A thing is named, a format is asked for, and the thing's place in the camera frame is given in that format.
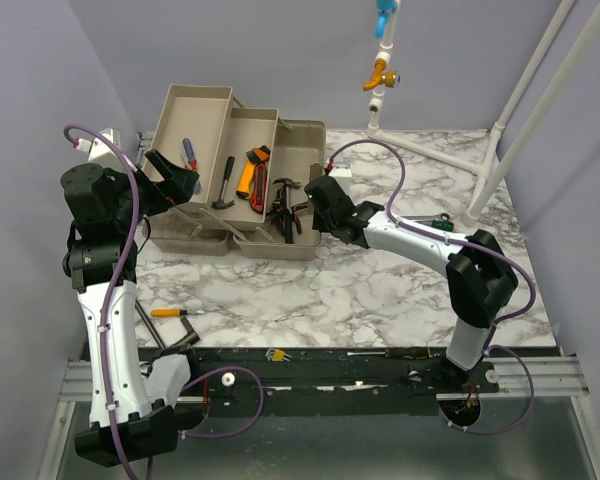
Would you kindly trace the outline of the orange brass faucet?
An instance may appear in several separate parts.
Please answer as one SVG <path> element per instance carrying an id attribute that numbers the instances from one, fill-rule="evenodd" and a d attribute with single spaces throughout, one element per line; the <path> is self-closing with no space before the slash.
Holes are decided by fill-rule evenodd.
<path id="1" fill-rule="evenodd" d="M 364 91 L 371 91 L 379 86 L 394 88 L 400 83 L 400 74 L 388 69 L 388 62 L 382 58 L 376 59 L 370 79 L 363 85 Z"/>

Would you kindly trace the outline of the small blue clear screwdriver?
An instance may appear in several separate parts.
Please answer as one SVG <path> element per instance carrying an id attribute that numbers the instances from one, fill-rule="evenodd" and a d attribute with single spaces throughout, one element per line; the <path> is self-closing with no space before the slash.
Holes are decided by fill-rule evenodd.
<path id="1" fill-rule="evenodd" d="M 189 165 L 189 162 L 188 162 L 188 159 L 186 158 L 186 156 L 181 155 L 180 158 L 183 163 L 183 167 L 187 170 L 190 170 L 190 165 Z"/>

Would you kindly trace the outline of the black mounting rail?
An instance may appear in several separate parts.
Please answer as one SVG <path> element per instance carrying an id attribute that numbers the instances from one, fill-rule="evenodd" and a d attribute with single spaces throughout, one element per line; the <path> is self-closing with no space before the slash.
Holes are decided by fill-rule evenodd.
<path id="1" fill-rule="evenodd" d="M 492 363 L 483 360 L 458 373 L 446 365 L 441 348 L 430 348 L 439 356 L 420 361 L 346 355 L 384 349 L 288 348 L 290 361 L 269 362 L 266 348 L 188 347 L 183 352 L 192 377 L 211 377 L 185 391 L 184 407 L 205 406 L 216 418 L 429 416 L 436 414 L 440 395 L 463 400 L 499 390 L 487 379 Z"/>

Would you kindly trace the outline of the taupe plastic tool box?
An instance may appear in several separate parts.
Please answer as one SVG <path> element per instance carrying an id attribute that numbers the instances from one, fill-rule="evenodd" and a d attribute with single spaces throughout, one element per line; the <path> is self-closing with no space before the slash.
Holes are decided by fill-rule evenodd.
<path id="1" fill-rule="evenodd" d="M 228 86 L 170 86 L 150 148 L 194 167 L 201 190 L 143 232 L 163 252 L 308 261 L 320 234 L 304 187 L 320 175 L 326 127 L 247 107 Z"/>

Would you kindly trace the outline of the yellow hex key set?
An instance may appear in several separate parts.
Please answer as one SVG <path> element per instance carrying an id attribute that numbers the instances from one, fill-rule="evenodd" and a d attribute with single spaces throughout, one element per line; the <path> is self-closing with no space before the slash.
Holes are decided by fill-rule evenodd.
<path id="1" fill-rule="evenodd" d="M 270 348 L 266 351 L 265 358 L 269 362 L 286 362 L 290 361 L 292 356 L 282 349 Z"/>

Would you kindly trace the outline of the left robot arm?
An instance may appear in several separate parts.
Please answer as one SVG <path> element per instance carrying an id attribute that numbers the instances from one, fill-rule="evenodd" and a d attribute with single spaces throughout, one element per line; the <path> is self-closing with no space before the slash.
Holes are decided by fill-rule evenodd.
<path id="1" fill-rule="evenodd" d="M 135 334 L 137 300 L 133 239 L 140 219 L 186 203 L 198 176 L 159 151 L 145 154 L 160 174 L 121 173 L 88 162 L 60 180 L 73 215 L 63 269 L 77 293 L 88 332 L 92 375 L 89 427 L 75 437 L 77 454 L 104 467 L 172 452 L 176 404 L 194 393 L 200 368 L 178 351 L 163 351 L 142 375 Z"/>

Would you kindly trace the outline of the black handled claw hammer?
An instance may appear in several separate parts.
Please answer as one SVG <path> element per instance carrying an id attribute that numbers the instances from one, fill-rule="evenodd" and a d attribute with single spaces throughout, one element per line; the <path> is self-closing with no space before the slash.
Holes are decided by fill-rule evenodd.
<path id="1" fill-rule="evenodd" d="M 299 189 L 300 183 L 290 178 L 278 178 L 273 184 L 279 185 L 280 188 L 274 200 L 272 223 L 277 226 L 280 233 L 284 236 L 285 243 L 293 244 L 293 230 L 300 233 L 301 224 L 292 206 L 291 191 Z"/>

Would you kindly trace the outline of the black metal l bracket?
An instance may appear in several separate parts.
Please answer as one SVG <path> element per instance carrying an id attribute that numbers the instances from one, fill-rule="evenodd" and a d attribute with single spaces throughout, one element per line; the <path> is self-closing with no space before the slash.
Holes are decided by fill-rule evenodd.
<path id="1" fill-rule="evenodd" d="M 165 307 L 155 309 L 183 309 Z M 135 311 L 138 316 L 139 326 L 149 342 L 160 349 L 169 347 L 190 346 L 200 341 L 200 336 L 188 317 L 180 318 L 152 318 L 150 311 L 145 309 L 139 301 L 135 302 Z"/>

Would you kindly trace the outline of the grey black tin snips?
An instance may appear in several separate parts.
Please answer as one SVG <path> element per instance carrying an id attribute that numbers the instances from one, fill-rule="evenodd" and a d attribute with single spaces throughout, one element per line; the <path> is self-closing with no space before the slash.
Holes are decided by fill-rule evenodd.
<path id="1" fill-rule="evenodd" d="M 272 223 L 285 223 L 287 217 L 292 215 L 291 203 L 289 199 L 291 188 L 287 185 L 281 185 L 277 190 L 266 218 Z"/>

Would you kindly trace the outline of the orange black needle-nose pliers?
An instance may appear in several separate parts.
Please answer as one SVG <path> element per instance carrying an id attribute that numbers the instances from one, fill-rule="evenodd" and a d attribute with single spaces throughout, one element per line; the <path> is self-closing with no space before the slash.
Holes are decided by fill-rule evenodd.
<path id="1" fill-rule="evenodd" d="M 297 203 L 290 208 L 280 202 L 274 202 L 271 209 L 267 212 L 266 217 L 274 224 L 282 235 L 287 233 L 286 228 L 286 217 L 291 217 L 291 224 L 295 226 L 298 234 L 302 233 L 301 221 L 299 219 L 299 213 L 308 208 L 308 202 Z"/>

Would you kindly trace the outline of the black orange hex key set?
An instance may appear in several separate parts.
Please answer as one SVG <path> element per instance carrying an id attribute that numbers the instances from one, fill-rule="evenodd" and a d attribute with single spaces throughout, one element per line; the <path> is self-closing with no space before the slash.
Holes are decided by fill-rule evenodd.
<path id="1" fill-rule="evenodd" d="M 246 153 L 248 161 L 254 165 L 266 163 L 271 156 L 271 150 L 266 145 L 255 147 Z"/>

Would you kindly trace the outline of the red black utility knife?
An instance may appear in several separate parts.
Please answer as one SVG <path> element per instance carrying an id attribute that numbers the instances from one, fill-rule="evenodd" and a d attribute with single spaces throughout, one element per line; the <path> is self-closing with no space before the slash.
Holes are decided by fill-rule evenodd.
<path id="1" fill-rule="evenodd" d="M 265 163 L 259 163 L 254 168 L 250 195 L 251 209 L 258 214 L 262 214 L 265 210 L 266 189 L 267 167 Z"/>

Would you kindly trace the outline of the orange black utility knife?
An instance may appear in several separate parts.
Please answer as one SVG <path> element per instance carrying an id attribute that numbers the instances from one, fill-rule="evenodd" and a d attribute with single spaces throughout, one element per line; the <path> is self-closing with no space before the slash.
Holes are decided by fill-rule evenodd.
<path id="1" fill-rule="evenodd" d="M 236 196 L 238 198 L 241 198 L 241 199 L 249 198 L 251 183 L 252 183 L 255 169 L 256 169 L 256 165 L 254 163 L 252 163 L 250 161 L 246 162 L 246 164 L 242 170 L 239 182 L 236 187 Z"/>

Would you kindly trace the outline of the aluminium extrusion frame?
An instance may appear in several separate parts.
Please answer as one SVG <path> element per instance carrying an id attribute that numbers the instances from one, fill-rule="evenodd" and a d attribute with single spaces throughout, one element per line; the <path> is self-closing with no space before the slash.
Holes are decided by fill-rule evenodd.
<path id="1" fill-rule="evenodd" d="M 117 423 L 118 404 L 114 399 L 109 359 L 109 342 L 113 339 L 109 313 L 115 289 L 123 285 L 121 275 L 134 244 L 133 235 L 139 221 L 138 188 L 132 165 L 119 148 L 110 143 L 100 132 L 69 124 L 64 127 L 63 134 L 73 147 L 78 143 L 78 138 L 71 135 L 73 130 L 79 130 L 106 143 L 117 156 L 131 184 L 133 212 L 130 227 L 127 230 L 78 230 L 72 221 L 71 231 L 79 233 L 81 238 L 68 239 L 68 253 L 63 260 L 63 268 L 65 274 L 71 278 L 74 290 L 81 295 L 93 294 L 97 301 L 96 305 L 100 308 L 97 320 L 90 315 L 85 317 L 94 380 L 92 406 L 100 423 L 109 422 L 115 459 L 122 465 L 128 478 L 135 479 L 137 475 L 124 451 Z"/>

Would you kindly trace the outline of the small black handled hammer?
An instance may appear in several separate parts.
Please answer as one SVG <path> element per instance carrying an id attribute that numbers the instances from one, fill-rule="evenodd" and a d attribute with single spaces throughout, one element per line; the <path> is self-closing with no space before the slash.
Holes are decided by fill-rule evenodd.
<path id="1" fill-rule="evenodd" d="M 224 173 L 223 173 L 220 194 L 219 194 L 218 198 L 211 205 L 211 207 L 215 210 L 225 210 L 225 209 L 231 208 L 235 203 L 234 200 L 230 200 L 230 201 L 225 200 L 228 182 L 229 182 L 229 179 L 232 174 L 234 163 L 235 163 L 235 157 L 228 156 L 227 160 L 226 160 L 226 164 L 225 164 Z"/>

